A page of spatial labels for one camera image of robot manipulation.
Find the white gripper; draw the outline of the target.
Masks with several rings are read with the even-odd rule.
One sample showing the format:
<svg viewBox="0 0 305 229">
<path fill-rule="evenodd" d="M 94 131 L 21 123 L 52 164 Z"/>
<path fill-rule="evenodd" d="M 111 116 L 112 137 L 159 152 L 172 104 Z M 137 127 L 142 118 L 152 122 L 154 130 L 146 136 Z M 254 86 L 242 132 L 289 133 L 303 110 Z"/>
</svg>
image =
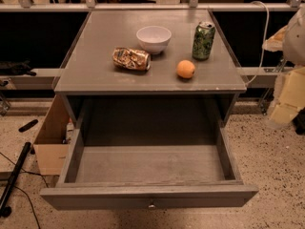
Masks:
<svg viewBox="0 0 305 229">
<path fill-rule="evenodd" d="M 268 52 L 283 50 L 284 58 L 305 65 L 305 8 L 301 7 L 284 26 L 264 41 Z M 280 73 L 274 84 L 274 100 L 269 107 L 269 125 L 286 126 L 305 108 L 305 67 Z"/>
</svg>

